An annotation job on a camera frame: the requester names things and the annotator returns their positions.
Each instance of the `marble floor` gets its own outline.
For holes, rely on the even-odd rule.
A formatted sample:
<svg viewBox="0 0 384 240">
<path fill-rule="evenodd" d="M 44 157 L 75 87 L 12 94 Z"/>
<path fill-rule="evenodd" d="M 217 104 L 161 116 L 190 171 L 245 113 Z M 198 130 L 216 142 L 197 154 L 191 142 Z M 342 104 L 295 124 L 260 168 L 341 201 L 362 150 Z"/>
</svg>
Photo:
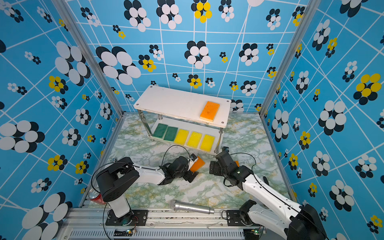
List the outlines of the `marble floor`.
<svg viewBox="0 0 384 240">
<path fill-rule="evenodd" d="M 145 114 L 145 116 L 151 127 L 157 119 L 157 114 Z M 171 145 L 149 139 L 138 114 L 127 114 L 109 160 L 130 157 L 136 164 L 156 167 L 161 165 L 164 152 Z M 229 147 L 230 153 L 246 152 L 253 155 L 257 162 L 253 171 L 260 178 L 266 176 L 271 187 L 289 197 L 258 114 L 230 114 L 227 127 L 224 129 L 222 146 Z M 255 200 L 253 196 L 237 187 L 224 186 L 223 177 L 209 174 L 210 161 L 215 161 L 213 155 L 187 149 L 190 154 L 194 153 L 205 162 L 205 165 L 198 170 L 199 174 L 194 181 L 189 183 L 179 178 L 164 186 L 133 184 L 125 192 L 132 208 L 168 208 L 172 199 L 214 208 L 239 208 L 247 200 Z M 164 164 L 173 162 L 178 156 L 187 157 L 185 149 L 172 147 L 164 158 Z M 232 157 L 238 160 L 240 165 L 249 168 L 254 164 L 253 158 L 245 154 L 236 154 Z M 100 205 L 91 202 L 89 207 Z"/>
</svg>

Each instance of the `silver microphone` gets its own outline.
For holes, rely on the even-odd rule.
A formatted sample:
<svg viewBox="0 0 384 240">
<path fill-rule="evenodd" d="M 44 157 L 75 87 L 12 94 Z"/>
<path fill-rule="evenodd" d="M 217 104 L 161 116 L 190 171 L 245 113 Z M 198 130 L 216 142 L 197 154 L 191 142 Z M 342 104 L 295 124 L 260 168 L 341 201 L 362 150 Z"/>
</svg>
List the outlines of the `silver microphone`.
<svg viewBox="0 0 384 240">
<path fill-rule="evenodd" d="M 172 210 L 183 210 L 189 212 L 200 212 L 202 214 L 214 214 L 215 209 L 205 206 L 199 206 L 196 204 L 189 204 L 185 202 L 180 202 L 177 200 L 171 200 L 169 202 L 169 208 Z"/>
</svg>

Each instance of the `shelf top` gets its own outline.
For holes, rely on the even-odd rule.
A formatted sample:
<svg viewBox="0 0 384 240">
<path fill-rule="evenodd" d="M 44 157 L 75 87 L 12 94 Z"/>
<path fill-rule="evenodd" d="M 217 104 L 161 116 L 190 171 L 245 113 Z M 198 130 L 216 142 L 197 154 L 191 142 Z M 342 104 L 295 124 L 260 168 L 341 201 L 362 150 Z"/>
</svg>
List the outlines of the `shelf top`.
<svg viewBox="0 0 384 240">
<path fill-rule="evenodd" d="M 220 104 L 213 122 L 200 118 L 200 114 L 208 101 Z M 135 109 L 138 110 L 222 128 L 227 126 L 230 106 L 230 99 L 152 85 L 134 104 Z"/>
</svg>

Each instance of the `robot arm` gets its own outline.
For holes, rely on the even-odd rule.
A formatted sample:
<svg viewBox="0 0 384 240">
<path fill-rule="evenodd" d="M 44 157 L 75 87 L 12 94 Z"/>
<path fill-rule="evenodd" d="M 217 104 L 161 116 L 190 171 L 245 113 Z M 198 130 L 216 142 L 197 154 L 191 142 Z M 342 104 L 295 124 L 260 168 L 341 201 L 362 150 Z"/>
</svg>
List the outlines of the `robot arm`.
<svg viewBox="0 0 384 240">
<path fill-rule="evenodd" d="M 132 219 L 133 212 L 123 194 L 132 184 L 148 182 L 166 185 L 180 177 L 192 182 L 198 172 L 192 173 L 189 169 L 196 160 L 197 157 L 192 154 L 189 159 L 180 156 L 173 163 L 164 166 L 144 167 L 135 165 L 129 157 L 124 157 L 100 171 L 96 181 L 103 200 L 109 203 L 115 216 L 125 225 Z"/>
<path fill-rule="evenodd" d="M 325 230 L 316 210 L 309 204 L 300 204 L 284 197 L 264 183 L 252 170 L 238 167 L 228 153 L 229 149 L 216 155 L 217 162 L 211 162 L 210 172 L 222 175 L 232 186 L 255 196 L 269 209 L 249 200 L 240 208 L 240 216 L 246 225 L 258 223 L 276 232 L 284 239 L 324 240 Z"/>
</svg>

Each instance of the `blue wall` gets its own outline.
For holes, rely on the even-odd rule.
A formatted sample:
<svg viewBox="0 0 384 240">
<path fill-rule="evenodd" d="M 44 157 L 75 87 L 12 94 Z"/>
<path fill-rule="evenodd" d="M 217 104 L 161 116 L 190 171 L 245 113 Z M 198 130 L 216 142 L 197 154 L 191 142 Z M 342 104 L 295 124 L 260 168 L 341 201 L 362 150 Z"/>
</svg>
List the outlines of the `blue wall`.
<svg viewBox="0 0 384 240">
<path fill-rule="evenodd" d="M 384 239 L 384 3 L 343 2 L 321 2 L 263 117 L 328 237 Z"/>
<path fill-rule="evenodd" d="M 125 111 L 134 111 L 134 102 L 153 84 L 233 99 L 231 110 L 255 112 L 308 0 L 67 4 Z M 120 61 L 108 54 L 117 56 L 118 47 L 127 52 Z"/>
<path fill-rule="evenodd" d="M 117 116 L 51 1 L 1 5 L 0 239 L 39 239 L 79 205 Z"/>
</svg>

